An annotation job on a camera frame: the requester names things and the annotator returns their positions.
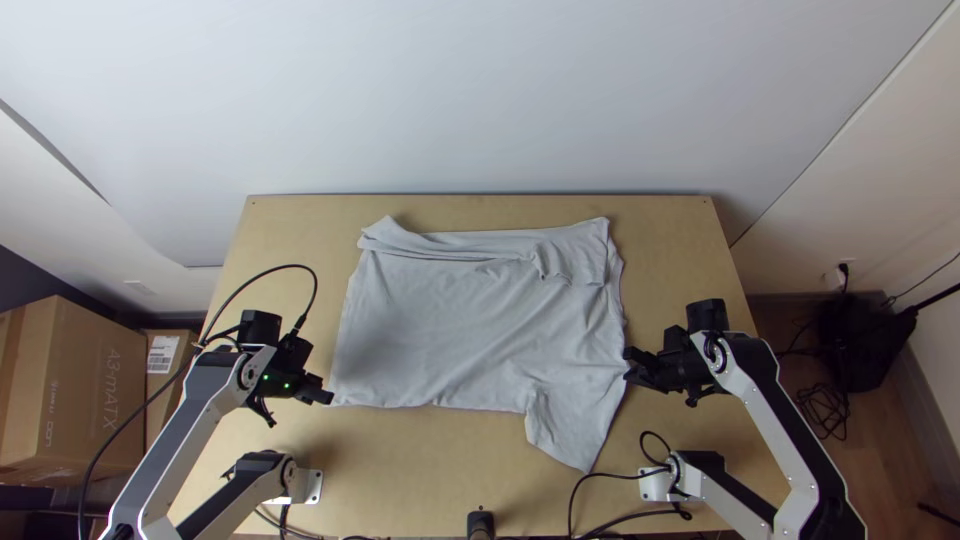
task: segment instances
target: light gray t-shirt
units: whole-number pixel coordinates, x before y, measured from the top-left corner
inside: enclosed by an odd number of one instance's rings
[[[590,470],[623,397],[623,261],[606,218],[522,231],[363,229],[334,405],[524,413],[527,440]]]

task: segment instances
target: white wall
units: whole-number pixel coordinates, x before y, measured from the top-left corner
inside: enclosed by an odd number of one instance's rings
[[[0,244],[124,309],[204,311],[219,275],[219,268],[186,269],[157,253],[3,112]],[[124,280],[141,280],[157,294],[142,295]]]
[[[960,8],[955,2],[821,156],[733,246],[750,293],[899,293],[960,250]],[[898,301],[960,280],[960,262]],[[960,297],[920,314],[910,346],[960,447]]]
[[[10,2],[0,97],[187,265],[251,193],[706,192],[732,240],[947,3]]]

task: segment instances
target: cable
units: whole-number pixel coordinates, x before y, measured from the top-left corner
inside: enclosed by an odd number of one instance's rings
[[[573,536],[573,501],[577,495],[577,490],[580,489],[580,485],[583,484],[584,481],[586,481],[589,478],[597,478],[597,477],[615,478],[618,480],[639,480],[641,478],[647,478],[655,474],[669,473],[673,470],[673,468],[669,464],[667,464],[666,461],[660,461],[658,459],[654,459],[653,456],[651,456],[650,453],[647,452],[646,444],[644,443],[647,437],[654,437],[657,440],[659,440],[660,443],[663,444],[664,448],[667,450],[667,459],[672,459],[676,466],[677,474],[674,477],[673,484],[670,486],[670,492],[678,493],[685,497],[690,496],[680,491],[679,489],[677,489],[677,484],[680,481],[680,461],[676,458],[676,456],[673,455],[673,451],[670,449],[670,445],[667,444],[667,441],[665,441],[663,437],[661,437],[657,433],[653,431],[644,431],[643,433],[640,434],[640,439],[639,439],[640,452],[643,453],[643,457],[647,458],[647,461],[649,461],[650,463],[653,463],[654,465],[659,465],[659,467],[650,471],[646,471],[641,474],[636,474],[636,475],[620,475],[620,474],[596,472],[596,473],[585,474],[582,477],[580,477],[580,480],[577,480],[576,485],[573,486],[573,491],[570,492],[570,501],[567,504],[567,539],[568,540],[584,540],[586,538],[590,538],[597,534],[600,534],[604,532],[606,529],[613,527],[614,525],[617,525],[619,523],[623,523],[624,521],[629,521],[631,519],[639,519],[642,517],[658,516],[658,515],[664,515],[664,514],[677,514],[681,518],[687,521],[693,519],[693,515],[691,515],[690,512],[687,512],[686,510],[681,509],[678,503],[673,503],[673,510],[652,510],[647,512],[629,514],[629,515],[617,518],[613,521],[604,523],[603,525],[600,525],[598,527],[594,527],[593,529],[590,530],[590,532],[580,535],[577,538],[574,538]]]
[[[840,263],[839,265],[837,265],[837,268],[843,273],[843,288],[840,289],[840,298],[836,302],[836,305],[840,306],[840,303],[843,301],[843,298],[847,295],[847,287],[850,285],[850,267],[847,265],[847,263]],[[774,353],[774,355],[778,359],[783,358],[788,354],[803,354],[807,356],[816,356],[815,354],[812,353],[812,350],[810,349],[801,349],[801,350],[795,351],[793,349],[793,346],[797,344],[797,340],[800,339],[800,336],[802,336],[804,332],[809,330],[813,325],[813,323],[819,320],[819,318],[820,318],[819,316],[815,316],[809,321],[807,321],[806,323],[804,323],[804,325],[801,326],[799,330],[797,330],[797,333],[793,336],[793,339],[790,340],[790,345],[788,345],[785,350],[778,353]]]
[[[107,440],[104,441],[103,445],[100,446],[100,449],[97,450],[97,453],[94,454],[93,459],[90,460],[90,465],[87,466],[87,470],[83,475],[83,482],[81,483],[81,486],[80,486],[80,499],[77,502],[77,538],[78,540],[87,540],[87,535],[85,530],[86,527],[84,526],[85,524],[83,522],[83,519],[84,519],[84,511],[86,509],[86,504],[87,504],[87,491],[90,488],[90,478],[91,476],[93,476],[93,470],[94,468],[96,468],[97,462],[100,461],[101,457],[103,457],[104,452],[107,451],[107,448],[110,446],[110,444],[117,438],[118,435],[120,435],[120,433],[128,425],[130,425],[130,422],[132,422],[151,403],[153,403],[153,401],[157,399],[157,397],[160,396],[160,394],[162,394],[164,390],[169,388],[180,377],[180,375],[182,375],[184,371],[186,371],[187,368],[193,364],[193,360],[195,360],[197,356],[201,352],[203,352],[204,348],[206,348],[206,346],[209,344],[208,336],[210,335],[210,331],[213,329],[214,325],[217,323],[217,320],[220,318],[220,315],[223,314],[223,311],[227,308],[228,305],[230,305],[230,302],[232,302],[233,299],[237,297],[237,295],[239,295],[244,289],[249,287],[251,284],[259,280],[260,278],[266,275],[272,274],[274,272],[278,272],[280,270],[286,270],[288,268],[300,268],[302,270],[306,270],[307,272],[310,273],[310,277],[313,279],[313,292],[310,294],[310,301],[307,303],[307,308],[303,310],[303,313],[300,315],[300,317],[297,319],[297,322],[294,324],[293,330],[291,330],[291,334],[296,335],[300,331],[300,329],[303,327],[303,324],[307,320],[307,314],[310,313],[310,309],[313,307],[314,300],[316,300],[317,298],[317,274],[310,267],[302,264],[282,264],[280,266],[274,266],[273,268],[264,270],[263,272],[260,272],[259,274],[248,279],[242,285],[237,287],[236,290],[230,293],[230,296],[228,296],[227,299],[224,300],[222,304],[220,304],[220,308],[217,309],[217,312],[213,315],[213,318],[210,319],[210,323],[207,325],[206,330],[204,330],[203,334],[201,334],[200,339],[197,342],[197,345],[193,348],[191,361],[185,362],[182,366],[180,366],[180,368],[176,371],[176,373],[174,373],[173,376],[170,377],[170,380],[165,382],[163,386],[161,386],[159,389],[157,389],[156,392],[153,393],[153,395],[147,398],[147,400],[144,401],[142,405],[137,407],[136,410],[134,410],[130,414],[130,416],[128,416],[127,419],[124,420],[123,423],[121,423],[120,426],[117,427],[117,429],[110,434],[109,437],[107,437]]]
[[[621,475],[621,474],[611,474],[611,473],[590,473],[585,474],[580,477],[580,480],[577,480],[576,485],[573,486],[573,491],[570,492],[570,502],[567,504],[567,538],[573,538],[573,500],[577,496],[577,490],[580,489],[580,485],[583,484],[585,480],[590,478],[616,478],[618,480],[639,480],[641,478],[646,478],[648,476],[653,476],[655,474],[670,472],[670,467],[660,467],[652,471],[647,471],[642,474],[635,475]]]
[[[693,519],[693,515],[692,515],[690,512],[687,512],[686,510],[680,509],[680,505],[679,505],[679,504],[673,503],[673,507],[674,507],[673,510],[650,510],[650,511],[647,511],[647,512],[637,512],[637,513],[635,513],[635,514],[628,514],[628,515],[626,515],[626,516],[619,517],[619,518],[617,518],[617,519],[608,521],[608,522],[604,523],[603,525],[600,525],[599,527],[596,527],[596,528],[594,528],[593,530],[591,530],[590,532],[588,532],[588,533],[586,533],[586,534],[583,534],[583,535],[580,535],[580,536],[578,536],[577,538],[575,538],[575,539],[573,539],[573,540],[587,540],[587,539],[589,539],[589,538],[594,538],[594,537],[596,537],[597,535],[602,534],[604,531],[606,531],[606,530],[609,529],[610,527],[613,527],[614,525],[619,525],[620,523],[623,523],[624,521],[630,521],[630,520],[632,520],[632,519],[639,519],[639,518],[643,518],[643,517],[662,516],[662,515],[666,515],[666,514],[677,514],[677,515],[679,515],[681,518],[683,518],[685,521],[690,521],[691,519]]]
[[[846,394],[828,384],[817,383],[797,391],[796,402],[818,439],[847,440],[850,400]]]
[[[280,533],[280,540],[287,540],[286,530],[287,530],[287,514],[290,513],[290,505],[285,504],[280,508],[280,526],[277,527],[277,532]]]
[[[916,288],[919,287],[920,285],[923,285],[924,283],[927,282],[927,280],[929,280],[929,279],[932,278],[933,276],[937,275],[937,273],[939,273],[939,272],[940,272],[941,270],[943,270],[944,268],[950,266],[950,264],[952,264],[953,261],[956,261],[957,259],[960,259],[960,251],[958,251],[957,254],[954,255],[949,261],[941,264],[941,265],[940,265],[936,270],[934,270],[933,272],[930,272],[930,274],[927,275],[927,277],[925,277],[925,278],[921,279],[920,281],[918,281],[917,283],[915,283],[915,284],[913,285],[913,287],[910,287],[909,289],[903,291],[903,292],[900,293],[900,294],[895,294],[895,295],[887,298],[887,299],[883,302],[883,304],[880,304],[880,307],[882,307],[882,308],[892,307],[894,304],[897,303],[897,300],[900,299],[901,296],[906,296],[907,294],[909,294],[911,291],[913,291],[914,289],[916,289]]]
[[[281,531],[282,533],[286,533],[286,534],[295,536],[295,537],[297,537],[297,538],[301,538],[302,540],[323,540],[323,537],[322,537],[322,536],[310,536],[310,535],[308,535],[308,534],[304,534],[304,533],[301,533],[301,532],[297,532],[297,531],[295,531],[295,530],[293,530],[293,529],[291,529],[291,528],[289,528],[289,527],[286,527],[286,526],[284,526],[284,527],[281,528],[281,526],[280,526],[279,523],[277,523],[276,521],[274,521],[273,519],[271,519],[267,514],[261,512],[260,510],[258,510],[258,509],[256,509],[256,508],[253,509],[253,513],[256,514],[256,515],[258,515],[258,516],[260,516],[260,519],[262,519],[262,520],[266,521],[267,523],[269,523],[270,525],[273,525],[274,527],[276,527],[277,530],[278,530],[278,531]]]

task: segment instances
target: wooden table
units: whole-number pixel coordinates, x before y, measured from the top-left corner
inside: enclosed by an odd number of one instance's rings
[[[684,306],[726,300],[732,328],[755,334],[740,281],[713,204],[702,196],[267,196],[247,200],[211,309],[256,272],[283,263],[311,266],[320,291],[301,336],[314,344],[307,369],[327,377],[347,280],[356,268],[360,229],[392,215],[415,232],[524,229],[606,216],[625,261],[627,342],[660,348],[663,329],[685,325]],[[220,319],[234,324],[243,308],[284,317],[303,310],[309,277],[285,271],[244,292]],[[321,468],[320,503],[294,506],[290,523],[316,534],[463,536],[467,512],[483,505],[503,535],[564,535],[570,490],[579,471],[526,442],[517,414],[422,407],[308,407],[269,400],[274,429],[252,412],[225,417],[174,507],[178,522],[223,482],[220,473],[244,452],[291,452]],[[740,402],[706,398],[698,408],[680,394],[628,388],[594,471],[636,474],[649,465],[637,438],[650,429],[674,449],[717,450],[728,469],[774,504],[787,484]],[[576,531],[620,515],[660,508],[640,499],[635,481],[591,479],[577,495]],[[693,521],[657,516],[618,527],[624,533],[726,529],[705,507]],[[275,532],[251,515],[238,530]]]

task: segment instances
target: metal bracket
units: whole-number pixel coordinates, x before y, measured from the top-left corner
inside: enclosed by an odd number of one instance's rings
[[[641,467],[637,469],[637,475],[647,474],[661,470],[663,467]],[[699,471],[691,470],[687,467],[684,473],[695,473],[699,479]],[[681,476],[680,483],[677,485],[684,493],[690,496],[671,493],[673,482],[677,478],[677,468],[673,463],[670,464],[670,471],[663,471],[659,474],[653,474],[645,478],[640,478],[637,482],[640,487],[640,498],[646,502],[697,502],[703,499],[697,496],[700,492],[699,482],[693,479],[687,479]]]
[[[320,469],[299,469],[294,467],[286,471],[287,494],[264,501],[263,504],[317,504],[323,490],[323,471]]]

